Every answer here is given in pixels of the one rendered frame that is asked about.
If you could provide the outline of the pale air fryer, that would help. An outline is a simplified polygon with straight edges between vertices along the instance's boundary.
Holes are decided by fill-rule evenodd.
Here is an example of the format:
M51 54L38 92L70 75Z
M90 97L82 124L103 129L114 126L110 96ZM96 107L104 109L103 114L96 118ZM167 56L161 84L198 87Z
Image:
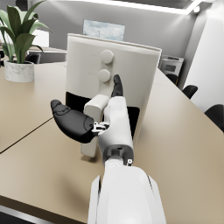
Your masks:
M103 121L103 110L114 89L114 76L118 74L126 99L134 150L160 54L160 49L147 45L68 34L66 105L98 123ZM94 157L100 151L98 138L83 143L80 151L85 156Z

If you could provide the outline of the black office chair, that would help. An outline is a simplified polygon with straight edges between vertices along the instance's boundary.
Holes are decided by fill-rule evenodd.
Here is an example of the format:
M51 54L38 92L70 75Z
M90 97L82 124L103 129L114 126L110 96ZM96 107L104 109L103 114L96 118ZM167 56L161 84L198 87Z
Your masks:
M191 99L193 95L197 92L198 87L194 85L188 85L186 86L182 92L189 98Z
M224 105L213 105L205 114L224 132Z
M31 53L26 56L25 60L28 62L32 62L34 64L38 64L40 62L40 57L41 57L41 54L38 52Z
M166 77L167 77L172 83L177 84L177 82L178 82L178 78L179 78L179 77L178 77L176 74L168 73L168 74L166 75Z

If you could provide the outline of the grey office printer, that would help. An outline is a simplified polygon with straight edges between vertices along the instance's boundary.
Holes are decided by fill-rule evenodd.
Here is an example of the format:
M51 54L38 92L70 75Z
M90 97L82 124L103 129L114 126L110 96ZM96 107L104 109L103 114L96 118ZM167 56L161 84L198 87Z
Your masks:
M163 55L160 61L160 70L164 74L175 74L179 76L183 62L183 58Z

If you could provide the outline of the framed sky picture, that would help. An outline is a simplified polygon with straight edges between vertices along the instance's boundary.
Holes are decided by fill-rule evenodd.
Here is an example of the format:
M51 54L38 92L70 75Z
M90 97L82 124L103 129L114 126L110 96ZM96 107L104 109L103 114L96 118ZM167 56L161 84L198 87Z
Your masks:
M83 21L83 34L102 38L123 41L125 26L85 19Z

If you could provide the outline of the potted green plant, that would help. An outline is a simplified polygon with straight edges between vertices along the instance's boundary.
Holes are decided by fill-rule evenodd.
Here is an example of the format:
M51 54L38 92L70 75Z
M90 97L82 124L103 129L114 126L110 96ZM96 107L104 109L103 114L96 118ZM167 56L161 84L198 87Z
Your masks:
M28 11L21 11L17 6L7 6L7 11L0 10L0 32L3 36L3 52L9 58L5 60L4 72L7 81L33 82L34 64L25 60L27 51L33 46L33 32L47 26L39 22L39 15L34 10L44 2L35 3Z

